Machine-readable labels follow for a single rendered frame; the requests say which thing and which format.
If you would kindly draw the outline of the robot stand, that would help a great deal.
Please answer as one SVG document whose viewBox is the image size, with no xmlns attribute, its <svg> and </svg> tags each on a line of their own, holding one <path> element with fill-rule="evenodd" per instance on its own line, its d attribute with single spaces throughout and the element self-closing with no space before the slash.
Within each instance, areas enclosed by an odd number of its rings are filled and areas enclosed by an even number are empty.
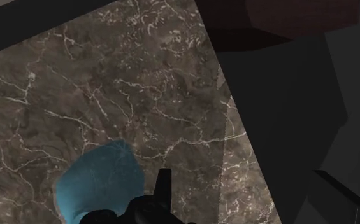
<svg viewBox="0 0 360 224">
<path fill-rule="evenodd" d="M 216 55 L 281 222 L 294 224 L 311 172 L 347 121 L 326 38 Z"/>
</svg>

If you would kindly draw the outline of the blue rounded object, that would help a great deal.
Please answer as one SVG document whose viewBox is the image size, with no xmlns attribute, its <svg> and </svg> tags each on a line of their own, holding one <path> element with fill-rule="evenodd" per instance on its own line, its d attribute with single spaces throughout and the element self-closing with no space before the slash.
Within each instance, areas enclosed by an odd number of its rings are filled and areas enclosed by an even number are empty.
<svg viewBox="0 0 360 224">
<path fill-rule="evenodd" d="M 55 198 L 66 224 L 80 224 L 89 212 L 121 215 L 144 194 L 145 175 L 131 146 L 116 140 L 81 155 L 57 180 Z"/>
</svg>

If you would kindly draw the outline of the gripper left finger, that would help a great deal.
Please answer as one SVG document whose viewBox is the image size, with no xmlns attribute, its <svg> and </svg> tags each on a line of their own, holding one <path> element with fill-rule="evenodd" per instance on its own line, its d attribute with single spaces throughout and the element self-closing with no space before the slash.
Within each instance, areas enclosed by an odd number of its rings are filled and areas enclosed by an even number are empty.
<svg viewBox="0 0 360 224">
<path fill-rule="evenodd" d="M 109 209 L 91 211 L 80 220 L 79 224 L 118 224 L 118 216 Z"/>
</svg>

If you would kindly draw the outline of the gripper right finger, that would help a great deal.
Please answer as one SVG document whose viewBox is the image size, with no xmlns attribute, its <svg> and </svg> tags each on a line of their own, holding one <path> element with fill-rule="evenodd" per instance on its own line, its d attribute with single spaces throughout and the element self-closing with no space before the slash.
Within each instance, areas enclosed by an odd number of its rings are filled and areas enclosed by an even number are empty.
<svg viewBox="0 0 360 224">
<path fill-rule="evenodd" d="M 171 211 L 171 198 L 172 198 L 172 178 L 171 169 L 159 169 L 155 187 L 154 187 L 155 200 L 165 209 Z"/>
</svg>

